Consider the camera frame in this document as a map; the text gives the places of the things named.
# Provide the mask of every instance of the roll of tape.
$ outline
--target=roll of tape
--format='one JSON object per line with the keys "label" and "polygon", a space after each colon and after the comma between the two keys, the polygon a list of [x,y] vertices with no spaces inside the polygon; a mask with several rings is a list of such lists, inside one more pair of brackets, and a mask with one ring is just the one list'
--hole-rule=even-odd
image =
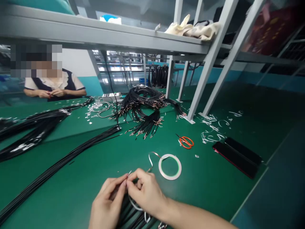
{"label": "roll of tape", "polygon": [[[174,176],[168,176],[168,175],[166,175],[166,174],[163,172],[162,167],[161,167],[162,161],[163,161],[165,158],[168,158],[168,157],[173,158],[173,159],[177,162],[177,164],[178,164],[178,172],[177,172]],[[180,176],[181,170],[182,170],[181,162],[179,161],[179,159],[178,159],[175,155],[172,155],[172,154],[165,154],[165,155],[163,155],[163,156],[160,158],[160,160],[159,160],[159,171],[160,171],[161,175],[162,175],[165,179],[167,179],[167,180],[176,180],[176,179]]]}

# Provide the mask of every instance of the scissors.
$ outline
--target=scissors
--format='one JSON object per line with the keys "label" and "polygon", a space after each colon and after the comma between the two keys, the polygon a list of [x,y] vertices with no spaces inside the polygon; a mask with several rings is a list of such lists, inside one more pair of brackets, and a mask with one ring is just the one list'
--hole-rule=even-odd
{"label": "scissors", "polygon": [[180,142],[180,144],[181,144],[184,148],[186,148],[186,149],[191,149],[192,146],[194,146],[194,142],[193,142],[190,138],[185,137],[185,136],[180,137],[178,134],[176,134],[176,135],[179,137],[179,142]]}

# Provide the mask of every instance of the finger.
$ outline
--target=finger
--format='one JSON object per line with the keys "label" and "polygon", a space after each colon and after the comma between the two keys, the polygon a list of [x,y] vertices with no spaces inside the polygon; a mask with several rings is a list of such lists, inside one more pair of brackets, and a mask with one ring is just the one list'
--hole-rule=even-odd
{"label": "finger", "polygon": [[141,189],[142,185],[143,185],[143,181],[141,179],[139,179],[138,182],[137,182],[138,189]]}
{"label": "finger", "polygon": [[145,181],[148,177],[149,175],[143,169],[138,168],[132,174],[129,175],[127,180],[133,181],[134,179],[139,178]]}
{"label": "finger", "polygon": [[58,91],[58,92],[54,92],[52,95],[62,95],[62,92],[61,91]]}
{"label": "finger", "polygon": [[60,90],[56,89],[56,90],[51,91],[50,94],[54,94],[54,93],[57,93],[57,92],[59,92],[59,91],[60,91]]}
{"label": "finger", "polygon": [[114,198],[113,204],[117,207],[121,208],[122,205],[122,201],[125,195],[125,190],[126,190],[126,180],[124,180],[121,185],[120,188],[118,190],[118,193],[116,195],[116,197]]}
{"label": "finger", "polygon": [[123,176],[116,178],[114,181],[112,181],[108,187],[104,191],[104,197],[105,199],[109,199],[111,196],[111,193],[114,191],[115,187],[119,184],[121,184],[126,178],[127,178],[127,173],[124,174]]}
{"label": "finger", "polygon": [[127,189],[128,189],[128,194],[131,196],[131,198],[138,203],[138,200],[141,198],[143,193],[133,184],[132,181],[128,181],[128,180],[127,180]]}
{"label": "finger", "polygon": [[98,195],[100,195],[101,193],[103,193],[105,191],[105,189],[108,187],[108,185],[114,181],[116,178],[107,178],[105,180],[105,182],[103,183],[101,190],[99,191]]}

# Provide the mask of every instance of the hand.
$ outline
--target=hand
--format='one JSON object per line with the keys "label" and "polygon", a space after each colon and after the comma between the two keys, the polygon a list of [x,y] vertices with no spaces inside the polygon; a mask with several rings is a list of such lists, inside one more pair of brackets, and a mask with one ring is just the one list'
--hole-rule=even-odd
{"label": "hand", "polygon": [[36,94],[40,98],[50,98],[50,92],[45,91],[45,90],[35,90]]}
{"label": "hand", "polygon": [[108,178],[93,201],[89,229],[115,229],[126,191],[125,174],[119,178]]}
{"label": "hand", "polygon": [[66,94],[67,94],[66,90],[61,90],[61,89],[56,89],[51,92],[51,95],[55,95],[57,97],[62,97]]}
{"label": "hand", "polygon": [[[139,178],[136,185],[133,180]],[[128,194],[133,198],[137,204],[150,215],[160,218],[163,210],[167,205],[167,198],[162,193],[155,175],[147,173],[143,169],[137,169],[130,174],[127,179]]]}

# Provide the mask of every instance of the bundle of black cables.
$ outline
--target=bundle of black cables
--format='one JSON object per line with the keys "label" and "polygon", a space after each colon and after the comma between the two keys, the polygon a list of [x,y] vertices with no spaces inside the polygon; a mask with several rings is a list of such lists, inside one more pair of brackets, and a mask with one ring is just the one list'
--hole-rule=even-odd
{"label": "bundle of black cables", "polygon": [[149,67],[148,71],[148,86],[157,88],[166,88],[168,77],[168,66],[157,65],[153,69]]}
{"label": "bundle of black cables", "polygon": [[126,224],[129,224],[128,227],[125,227],[127,229],[141,229],[146,225],[146,229],[149,229],[153,227],[153,225],[157,222],[156,218],[153,218],[152,216],[150,216],[150,218],[150,221],[146,222],[144,218],[144,212],[136,210],[131,205],[128,194],[126,194],[123,199],[121,215],[119,218],[117,229],[123,228],[123,226],[125,226]]}
{"label": "bundle of black cables", "polygon": [[165,95],[162,92],[144,85],[137,85],[129,90],[121,103],[120,110],[115,112],[112,118],[124,116],[126,119],[128,111],[139,105],[146,105],[150,108],[166,107],[164,98]]}
{"label": "bundle of black cables", "polygon": [[113,135],[120,131],[120,126],[116,125],[109,130],[101,133],[100,135],[86,141],[85,143],[78,146],[76,149],[68,153],[64,158],[56,162],[50,168],[48,168],[43,174],[36,178],[30,185],[28,185],[12,202],[10,202],[1,212],[0,212],[0,226],[5,222],[5,220],[10,217],[10,215],[32,194],[34,193],[41,185],[43,185],[50,177],[52,177],[57,171],[59,171],[64,165],[74,159],[76,156],[81,154],[86,149],[91,146],[107,141],[109,139],[115,138],[109,136]]}
{"label": "bundle of black cables", "polygon": [[62,110],[57,112],[58,116],[46,117],[36,121],[36,127],[30,133],[26,134],[21,139],[12,143],[8,147],[0,150],[0,162],[9,160],[26,151],[32,149],[43,141],[55,129],[55,127],[64,120],[70,112]]}
{"label": "bundle of black cables", "polygon": [[144,114],[140,109],[138,110],[138,113],[141,115],[141,118],[139,118],[140,123],[128,130],[133,131],[130,136],[134,135],[135,133],[138,133],[136,136],[145,133],[143,139],[146,139],[146,137],[151,132],[150,138],[152,138],[155,135],[159,125],[162,125],[161,122],[163,121],[163,118],[160,117],[160,110],[157,109],[148,116]]}
{"label": "bundle of black cables", "polygon": [[[146,139],[151,133],[150,138],[152,138],[163,121],[163,118],[160,117],[159,109],[166,107],[167,102],[174,105],[177,117],[179,115],[186,115],[179,103],[172,99],[166,99],[165,94],[162,92],[148,86],[137,85],[130,89],[121,103],[120,110],[117,113],[114,113],[111,118],[117,119],[119,116],[124,116],[124,120],[126,120],[127,114],[129,114],[133,121],[140,122],[137,126],[128,130],[132,131],[131,136],[135,133],[138,133],[136,136],[145,133],[143,139]],[[155,111],[151,115],[146,115],[141,110],[141,106],[152,108]]]}
{"label": "bundle of black cables", "polygon": [[0,142],[22,131],[34,128],[30,133],[0,150],[0,162],[9,160],[37,146],[56,128],[56,126],[71,114],[71,111],[85,106],[93,101],[93,97],[82,104],[51,110],[29,116],[24,121],[9,125],[0,131]]}

